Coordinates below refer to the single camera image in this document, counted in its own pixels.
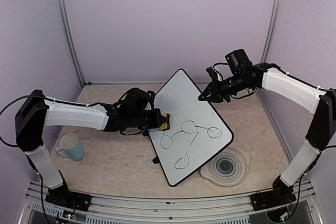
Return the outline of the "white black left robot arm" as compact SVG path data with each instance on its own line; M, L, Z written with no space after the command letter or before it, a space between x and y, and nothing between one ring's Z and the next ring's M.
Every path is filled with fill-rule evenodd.
M132 88L113 103L76 103L47 97L41 90L25 96L16 113L16 144L26 154L32 168L42 177L53 197L66 206L73 201L73 193L50 157L43 141L46 126L84 127L104 132L138 129L140 132L170 128L169 114L154 106L155 93Z

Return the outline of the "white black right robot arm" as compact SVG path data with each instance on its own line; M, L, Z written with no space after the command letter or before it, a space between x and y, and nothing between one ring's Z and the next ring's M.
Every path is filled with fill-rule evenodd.
M272 190L251 196L254 210L297 200L299 196L294 192L293 185L314 167L335 134L335 90L308 84L283 72L273 63L231 63L229 67L233 76L223 80L219 80L213 67L206 69L212 80L198 97L200 101L230 102L239 91L259 88L279 94L312 114L313 119L302 147L275 179Z

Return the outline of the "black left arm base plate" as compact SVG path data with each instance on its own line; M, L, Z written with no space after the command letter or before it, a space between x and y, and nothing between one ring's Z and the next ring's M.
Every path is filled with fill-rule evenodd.
M48 192L46 201L57 206L87 212L91 203L91 196L74 191Z

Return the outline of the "yellow bone-shaped eraser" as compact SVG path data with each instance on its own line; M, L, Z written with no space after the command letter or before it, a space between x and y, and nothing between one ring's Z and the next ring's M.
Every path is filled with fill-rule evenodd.
M170 115L168 113L161 114L161 131L167 131L170 129Z

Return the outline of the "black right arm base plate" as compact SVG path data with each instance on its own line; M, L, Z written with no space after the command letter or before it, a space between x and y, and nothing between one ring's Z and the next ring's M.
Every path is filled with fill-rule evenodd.
M278 207L296 201L294 193L289 193L284 197L277 197L273 190L257 192L250 196L250 201L254 211Z

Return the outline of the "white whiteboard black frame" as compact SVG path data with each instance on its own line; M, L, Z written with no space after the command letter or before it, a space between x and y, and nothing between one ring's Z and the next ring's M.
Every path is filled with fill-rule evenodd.
M190 177L234 139L214 106L199 101L200 93L187 72L179 69L155 95L154 106L169 114L170 128L149 130L149 137L171 187Z

